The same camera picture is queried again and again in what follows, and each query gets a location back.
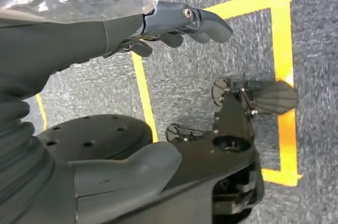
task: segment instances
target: gray carpet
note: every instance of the gray carpet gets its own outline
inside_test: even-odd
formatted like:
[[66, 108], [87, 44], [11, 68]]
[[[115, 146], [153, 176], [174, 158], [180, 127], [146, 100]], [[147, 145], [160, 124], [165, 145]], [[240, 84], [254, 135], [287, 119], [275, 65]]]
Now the gray carpet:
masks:
[[[228, 0], [164, 0], [207, 7]], [[295, 86], [300, 96], [297, 118], [299, 173], [296, 188], [266, 183], [263, 202], [246, 223], [338, 223], [338, 0], [293, 0]], [[171, 122], [209, 128], [215, 108], [210, 86], [215, 77], [247, 71], [272, 78], [269, 10], [229, 20], [234, 29], [226, 44], [199, 45], [186, 39], [180, 49], [154, 45], [144, 59], [158, 137]], [[121, 113], [143, 119], [131, 57], [116, 54], [72, 66], [50, 79], [41, 97], [48, 126], [78, 116]], [[37, 132], [42, 120], [29, 100]], [[263, 166], [279, 168], [276, 119], [257, 121]]]

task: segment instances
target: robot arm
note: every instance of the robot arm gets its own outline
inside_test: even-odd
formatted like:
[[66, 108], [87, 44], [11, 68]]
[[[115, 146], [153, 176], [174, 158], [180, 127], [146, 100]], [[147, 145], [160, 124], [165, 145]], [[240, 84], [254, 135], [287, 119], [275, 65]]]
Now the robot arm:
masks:
[[[201, 43], [210, 39], [226, 42], [232, 30], [217, 15], [175, 3], [159, 3], [147, 15], [106, 22], [55, 24], [3, 20], [0, 27], [2, 223], [102, 223], [148, 202], [163, 189], [180, 163], [180, 155], [171, 144], [149, 146], [123, 168], [105, 161], [57, 162], [32, 136], [32, 124], [21, 122], [21, 118], [29, 112], [29, 105], [23, 100], [41, 91], [50, 75], [75, 63], [129, 50], [147, 56], [151, 48], [141, 39], [161, 40], [178, 47], [185, 34]], [[168, 159], [161, 164], [159, 159], [158, 167], [151, 169], [149, 165], [151, 153], [161, 154], [161, 160], [164, 156]], [[118, 197], [122, 197], [119, 193], [125, 188], [116, 183], [101, 183], [112, 169], [116, 172], [121, 169], [121, 175], [125, 170], [140, 171], [141, 175], [144, 171], [149, 178], [158, 170], [165, 172], [155, 176], [158, 180], [152, 188], [146, 187], [147, 180], [141, 179], [144, 176], [133, 178], [138, 183], [131, 184], [128, 188], [132, 190], [127, 194], [140, 196], [140, 201], [131, 205], [122, 200], [124, 205], [117, 207]], [[94, 171], [96, 178], [102, 180], [81, 182], [92, 178], [91, 174]]]

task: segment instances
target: mounting hole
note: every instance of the mounting hole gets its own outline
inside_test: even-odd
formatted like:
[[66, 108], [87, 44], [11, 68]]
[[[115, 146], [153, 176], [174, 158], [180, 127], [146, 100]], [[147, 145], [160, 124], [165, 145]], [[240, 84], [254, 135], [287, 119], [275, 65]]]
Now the mounting hole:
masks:
[[47, 146], [54, 146], [56, 144], [57, 144], [57, 141], [48, 141], [46, 143]]
[[87, 142], [83, 143], [82, 145], [83, 145], [83, 147], [91, 147], [91, 146], [95, 145], [95, 142], [94, 141], [87, 141]]
[[117, 130], [118, 132], [124, 132], [124, 131], [125, 131], [125, 128], [123, 128], [123, 127], [118, 127], [116, 130]]

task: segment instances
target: robotic hand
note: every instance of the robotic hand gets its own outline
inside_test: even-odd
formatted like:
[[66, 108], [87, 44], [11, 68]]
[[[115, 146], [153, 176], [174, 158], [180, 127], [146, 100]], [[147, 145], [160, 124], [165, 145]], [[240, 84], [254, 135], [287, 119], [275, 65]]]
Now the robotic hand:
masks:
[[130, 40], [123, 42], [118, 51], [131, 50], [142, 57], [148, 57], [152, 49], [140, 39], [162, 41], [167, 46], [178, 48], [185, 34], [198, 43], [207, 43], [210, 39], [224, 43], [230, 39], [232, 30], [214, 13], [186, 4], [159, 2], [152, 12], [144, 16], [140, 34], [136, 33]]

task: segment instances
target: wheel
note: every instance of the wheel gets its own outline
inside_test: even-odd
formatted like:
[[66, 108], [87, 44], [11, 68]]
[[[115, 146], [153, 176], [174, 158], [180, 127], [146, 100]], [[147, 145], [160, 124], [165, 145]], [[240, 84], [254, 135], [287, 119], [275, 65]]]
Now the wheel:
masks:
[[177, 137], [179, 137], [179, 131], [177, 127], [179, 127], [179, 124], [177, 123], [172, 123], [169, 125], [167, 130], [165, 130], [165, 136], [167, 138], [167, 141], [172, 142]]
[[38, 137], [57, 160], [123, 160], [152, 143], [145, 122], [122, 115], [95, 115], [69, 120]]
[[211, 87], [211, 99], [216, 106], [222, 106], [223, 93], [229, 87], [227, 78], [217, 78]]

